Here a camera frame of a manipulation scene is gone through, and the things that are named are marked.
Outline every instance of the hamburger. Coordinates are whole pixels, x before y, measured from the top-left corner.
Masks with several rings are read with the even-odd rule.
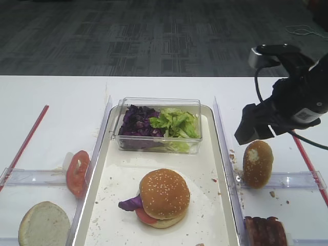
[[[264,187],[271,177],[273,154],[270,146],[261,140],[249,144],[243,157],[243,180],[254,189]]]
[[[169,169],[146,174],[139,184],[139,195],[118,203],[125,211],[135,211],[145,224],[167,228],[181,221],[187,213],[190,191],[184,178]]]

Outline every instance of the top bun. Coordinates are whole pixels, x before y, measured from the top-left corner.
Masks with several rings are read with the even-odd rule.
[[[145,212],[156,219],[173,219],[183,214],[190,202],[186,181],[169,169],[158,169],[142,178],[140,196]]]

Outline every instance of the black cable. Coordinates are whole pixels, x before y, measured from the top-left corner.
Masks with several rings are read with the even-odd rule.
[[[259,67],[256,72],[255,72],[255,75],[254,75],[254,81],[255,81],[255,90],[256,90],[256,94],[257,94],[257,97],[258,99],[260,100],[260,102],[269,110],[269,107],[266,105],[266,103],[263,101],[263,98],[261,96],[261,93],[260,93],[260,88],[259,88],[259,85],[258,85],[258,74],[259,72],[265,67]],[[286,132],[288,132],[289,134],[291,134],[292,136],[294,137],[297,137],[298,139],[304,141],[304,142],[307,142],[309,145],[313,145],[315,147],[318,147],[318,148],[321,148],[321,149],[324,149],[324,150],[328,150],[328,146],[325,146],[325,145],[321,145],[319,143],[316,143],[316,142],[313,142],[301,135],[298,135],[297,133],[295,133],[294,131],[286,128],[283,124],[281,124],[280,120],[275,116],[275,115],[272,115],[272,119],[275,120],[275,122],[277,123],[277,125],[281,128],[283,128],[284,130],[286,130]]]

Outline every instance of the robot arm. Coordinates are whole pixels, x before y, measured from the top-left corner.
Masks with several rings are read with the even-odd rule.
[[[275,82],[269,98],[244,107],[235,133],[240,145],[274,137],[269,126],[280,135],[320,124],[328,111],[328,54],[314,63],[295,46],[262,45],[251,50],[249,63],[258,71],[282,64],[289,77]]]

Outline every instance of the gray carpet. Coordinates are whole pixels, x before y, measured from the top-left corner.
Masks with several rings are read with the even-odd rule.
[[[328,52],[301,0],[0,0],[0,75],[253,76],[258,44]],[[284,69],[262,76],[284,76]]]

